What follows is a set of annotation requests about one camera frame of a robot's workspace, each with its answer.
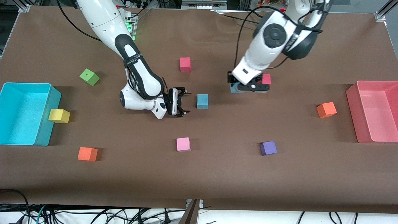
orange cube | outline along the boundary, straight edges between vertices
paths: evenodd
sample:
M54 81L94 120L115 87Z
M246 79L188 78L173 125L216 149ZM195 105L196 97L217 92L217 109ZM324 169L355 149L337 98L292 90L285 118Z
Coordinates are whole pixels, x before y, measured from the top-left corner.
M333 102L321 104L316 109L320 118L327 118L337 113Z
M77 158L83 161L95 162L97 159L98 149L80 147L79 155Z

yellow cube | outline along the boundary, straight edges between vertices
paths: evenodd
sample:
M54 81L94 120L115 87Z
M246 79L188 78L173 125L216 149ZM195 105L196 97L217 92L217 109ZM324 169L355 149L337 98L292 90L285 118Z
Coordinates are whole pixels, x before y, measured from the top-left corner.
M69 122L70 113L62 109L51 109L49 120L54 123L67 124Z

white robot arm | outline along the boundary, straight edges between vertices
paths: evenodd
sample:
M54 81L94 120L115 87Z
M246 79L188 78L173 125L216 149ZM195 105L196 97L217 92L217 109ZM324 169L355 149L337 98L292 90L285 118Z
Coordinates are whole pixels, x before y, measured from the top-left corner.
M158 119L162 119L166 112L180 117L189 112L181 108L181 100L178 100L189 94L185 88L173 88L163 93L162 79L152 72L127 30L123 9L118 9L111 0L77 2L99 39L123 58L127 84L120 92L120 102L124 108L150 110Z
M238 65L228 76L228 82L238 92L264 91L256 77L269 67L280 53L290 59L301 59L308 55L319 34L332 0L294 0L285 14L266 14L253 34L253 40ZM302 21L311 13L306 24Z

pink cube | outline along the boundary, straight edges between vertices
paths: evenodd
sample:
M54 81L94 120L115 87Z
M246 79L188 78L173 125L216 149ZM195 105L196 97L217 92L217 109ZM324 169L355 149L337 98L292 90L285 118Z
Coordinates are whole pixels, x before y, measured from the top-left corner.
M263 78L261 79L261 84L271 85L271 75L270 74L263 74Z
M177 151L191 151L191 145L189 144L189 138L178 138L177 139Z
M191 58L190 57L181 57L179 58L179 69L181 72L190 72L191 69Z

green cube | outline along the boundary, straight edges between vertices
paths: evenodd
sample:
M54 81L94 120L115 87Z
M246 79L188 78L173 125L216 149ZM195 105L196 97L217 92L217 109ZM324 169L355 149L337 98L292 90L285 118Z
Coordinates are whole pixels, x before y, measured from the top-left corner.
M82 78L86 83L90 84L91 86L95 85L99 80L99 77L89 69L85 69L84 72L80 75L80 78Z

